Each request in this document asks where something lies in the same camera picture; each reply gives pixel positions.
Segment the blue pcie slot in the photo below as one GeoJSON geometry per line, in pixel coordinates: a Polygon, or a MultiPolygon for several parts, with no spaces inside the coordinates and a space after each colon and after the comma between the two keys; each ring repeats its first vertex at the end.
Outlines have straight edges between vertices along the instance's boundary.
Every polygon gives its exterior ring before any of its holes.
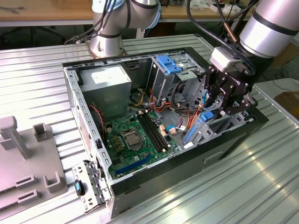
{"type": "Polygon", "coordinates": [[[191,136],[192,136],[192,134],[194,133],[195,129],[196,129],[196,126],[193,125],[193,127],[192,127],[190,133],[188,134],[187,138],[185,138],[185,140],[184,140],[185,143],[191,138],[191,136]]]}
{"type": "Polygon", "coordinates": [[[131,165],[128,165],[126,167],[118,169],[118,170],[116,170],[115,174],[118,175],[118,174],[124,173],[126,171],[132,170],[135,167],[141,166],[141,165],[145,164],[151,157],[152,157],[152,155],[149,155],[146,158],[144,158],[138,162],[134,162],[131,165]]]}

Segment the red cable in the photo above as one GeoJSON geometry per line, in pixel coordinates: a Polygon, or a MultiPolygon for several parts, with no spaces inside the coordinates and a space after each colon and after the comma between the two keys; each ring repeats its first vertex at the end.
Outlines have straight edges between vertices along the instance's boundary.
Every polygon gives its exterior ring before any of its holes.
{"type": "Polygon", "coordinates": [[[104,137],[105,137],[105,130],[104,130],[104,121],[103,121],[103,118],[102,118],[102,115],[101,115],[101,113],[97,110],[97,108],[95,108],[94,106],[92,106],[92,105],[89,105],[92,109],[94,109],[97,113],[98,113],[98,115],[99,115],[99,117],[100,117],[100,119],[101,119],[101,122],[102,122],[102,128],[103,128],[103,139],[104,139],[104,137]]]}

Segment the gray plastic stand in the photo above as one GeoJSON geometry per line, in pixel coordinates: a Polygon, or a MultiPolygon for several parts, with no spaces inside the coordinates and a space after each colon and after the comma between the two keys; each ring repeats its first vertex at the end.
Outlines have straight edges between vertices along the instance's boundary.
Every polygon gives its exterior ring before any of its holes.
{"type": "Polygon", "coordinates": [[[51,127],[16,129],[15,117],[0,119],[0,220],[68,189],[51,127]]]}

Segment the computer motherboard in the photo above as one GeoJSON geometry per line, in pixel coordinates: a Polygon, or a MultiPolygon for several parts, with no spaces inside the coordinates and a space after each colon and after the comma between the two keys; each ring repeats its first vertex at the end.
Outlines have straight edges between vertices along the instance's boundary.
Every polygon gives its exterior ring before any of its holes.
{"type": "Polygon", "coordinates": [[[111,120],[105,126],[113,179],[179,152],[154,111],[111,120]]]}

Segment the wooden desk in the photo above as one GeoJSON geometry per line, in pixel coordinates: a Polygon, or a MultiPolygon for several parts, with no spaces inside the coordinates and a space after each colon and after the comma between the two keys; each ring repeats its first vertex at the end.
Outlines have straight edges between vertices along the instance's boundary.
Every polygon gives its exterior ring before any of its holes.
{"type": "MultiPolygon", "coordinates": [[[[26,6],[20,14],[0,10],[0,27],[50,26],[50,25],[83,25],[93,23],[91,9],[59,9],[56,0],[1,0],[0,6],[26,6]]],[[[197,21],[220,21],[217,12],[209,8],[192,10],[197,21]]],[[[162,7],[161,22],[189,21],[186,7],[162,7]]]]}

